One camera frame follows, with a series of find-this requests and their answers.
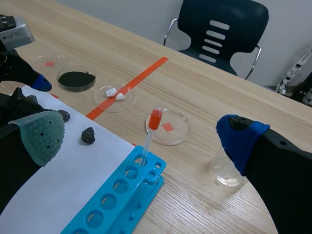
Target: pipette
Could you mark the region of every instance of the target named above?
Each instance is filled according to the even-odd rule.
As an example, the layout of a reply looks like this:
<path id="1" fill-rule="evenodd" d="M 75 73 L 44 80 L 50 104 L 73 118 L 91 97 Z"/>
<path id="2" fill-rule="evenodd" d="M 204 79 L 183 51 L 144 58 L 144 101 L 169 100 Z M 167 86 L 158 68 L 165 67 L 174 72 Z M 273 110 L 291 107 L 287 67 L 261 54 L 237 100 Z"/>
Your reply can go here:
<path id="1" fill-rule="evenodd" d="M 144 166 L 147 158 L 148 151 L 150 149 L 151 143 L 153 141 L 154 134 L 159 127 L 163 109 L 160 106 L 153 108 L 151 113 L 150 121 L 148 122 L 147 137 L 145 139 L 144 148 L 142 152 L 142 158 L 140 166 Z"/>

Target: hole in rack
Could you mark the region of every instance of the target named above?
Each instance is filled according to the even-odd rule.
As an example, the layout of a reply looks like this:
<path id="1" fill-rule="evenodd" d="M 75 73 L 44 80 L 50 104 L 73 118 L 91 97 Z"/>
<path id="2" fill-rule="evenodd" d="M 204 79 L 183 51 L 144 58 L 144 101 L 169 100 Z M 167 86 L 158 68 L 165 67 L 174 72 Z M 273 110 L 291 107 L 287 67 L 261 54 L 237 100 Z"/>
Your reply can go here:
<path id="1" fill-rule="evenodd" d="M 160 162 L 156 162 L 156 163 L 155 163 L 155 167 L 156 167 L 156 168 L 161 167 L 161 163 L 160 163 Z"/>
<path id="2" fill-rule="evenodd" d="M 88 234 L 88 232 L 84 229 L 77 229 L 77 230 L 73 231 L 72 234 Z"/>
<path id="3" fill-rule="evenodd" d="M 133 221 L 134 218 L 135 218 L 135 215 L 134 215 L 134 214 L 131 214 L 131 215 L 129 216 L 129 220 L 130 220 L 130 221 Z"/>
<path id="4" fill-rule="evenodd" d="M 111 210 L 112 208 L 115 207 L 117 202 L 117 199 L 114 195 L 112 194 L 105 194 L 102 198 L 101 198 L 101 207 L 104 210 Z"/>
<path id="5" fill-rule="evenodd" d="M 126 167 L 125 176 L 127 179 L 134 179 L 137 177 L 137 168 L 134 166 Z"/>
<path id="6" fill-rule="evenodd" d="M 103 220 L 104 216 L 102 212 L 97 210 L 91 211 L 85 219 L 89 228 L 98 228 L 102 224 Z"/>
<path id="7" fill-rule="evenodd" d="M 128 189 L 128 184 L 124 179 L 118 179 L 113 183 L 113 190 L 117 194 L 123 194 Z"/>
<path id="8" fill-rule="evenodd" d="M 125 233 L 127 233 L 127 229 L 124 227 L 120 230 L 118 234 L 125 234 Z"/>
<path id="9" fill-rule="evenodd" d="M 137 155 L 137 156 L 135 157 L 135 163 L 140 164 L 140 163 L 141 163 L 141 160 L 142 160 L 142 155 Z M 148 162 L 148 158 L 145 159 L 144 166 L 147 164 L 147 162 Z"/>
<path id="10" fill-rule="evenodd" d="M 148 174 L 149 174 L 150 176 L 155 176 L 155 175 L 156 175 L 156 173 L 155 173 L 154 171 L 149 171 Z"/>

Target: orange tape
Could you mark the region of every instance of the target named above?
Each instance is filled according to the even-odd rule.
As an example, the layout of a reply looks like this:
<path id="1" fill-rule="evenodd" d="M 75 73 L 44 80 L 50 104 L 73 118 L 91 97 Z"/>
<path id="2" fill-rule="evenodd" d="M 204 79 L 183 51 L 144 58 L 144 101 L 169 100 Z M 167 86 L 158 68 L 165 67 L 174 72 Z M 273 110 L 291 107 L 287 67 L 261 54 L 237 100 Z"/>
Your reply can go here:
<path id="1" fill-rule="evenodd" d="M 123 86 L 121 89 L 119 89 L 117 94 L 122 93 L 125 95 L 131 89 L 136 87 L 141 81 L 143 81 L 145 78 L 147 78 L 151 73 L 153 73 L 157 68 L 159 68 L 161 65 L 163 65 L 167 60 L 168 60 L 168 58 L 166 58 L 166 57 L 160 58 L 152 66 L 147 68 L 144 72 L 142 72 L 140 75 L 135 77 L 132 81 L 130 81 L 125 86 Z M 96 107 L 89 114 L 87 114 L 86 117 L 91 119 L 91 120 L 95 120 L 100 114 L 102 114 L 105 110 L 107 110 L 107 108 L 109 108 L 111 105 L 114 104 L 116 96 L 117 95 L 115 95 L 114 97 L 106 99 L 98 107 Z"/>
<path id="2" fill-rule="evenodd" d="M 55 97 L 55 98 L 58 98 L 58 96 L 56 96 L 55 94 L 51 94 L 51 96 Z"/>

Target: black chair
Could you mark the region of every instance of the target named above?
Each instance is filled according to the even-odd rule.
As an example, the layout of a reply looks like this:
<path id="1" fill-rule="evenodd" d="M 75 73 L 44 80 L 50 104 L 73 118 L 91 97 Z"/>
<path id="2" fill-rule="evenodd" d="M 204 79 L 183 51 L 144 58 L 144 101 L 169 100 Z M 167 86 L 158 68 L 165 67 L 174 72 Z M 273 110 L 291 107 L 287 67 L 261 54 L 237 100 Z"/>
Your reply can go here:
<path id="1" fill-rule="evenodd" d="M 247 79 L 261 53 L 257 45 L 268 24 L 268 9 L 251 0 L 184 0 L 179 19 L 174 19 L 165 36 L 164 45 L 174 22 L 191 37 L 188 49 L 180 51 L 237 76 L 230 65 L 233 54 L 258 54 Z"/>

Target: chair backrest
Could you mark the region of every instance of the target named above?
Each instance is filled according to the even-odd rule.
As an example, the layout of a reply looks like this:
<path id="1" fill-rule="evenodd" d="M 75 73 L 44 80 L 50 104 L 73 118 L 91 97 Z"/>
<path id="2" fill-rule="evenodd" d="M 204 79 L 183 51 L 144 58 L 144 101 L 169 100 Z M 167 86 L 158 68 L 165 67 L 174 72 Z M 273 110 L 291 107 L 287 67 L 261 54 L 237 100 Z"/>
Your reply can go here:
<path id="1" fill-rule="evenodd" d="M 229 61 L 236 52 L 255 49 L 268 20 L 268 9 L 251 0 L 184 0 L 178 28 L 198 55 Z"/>

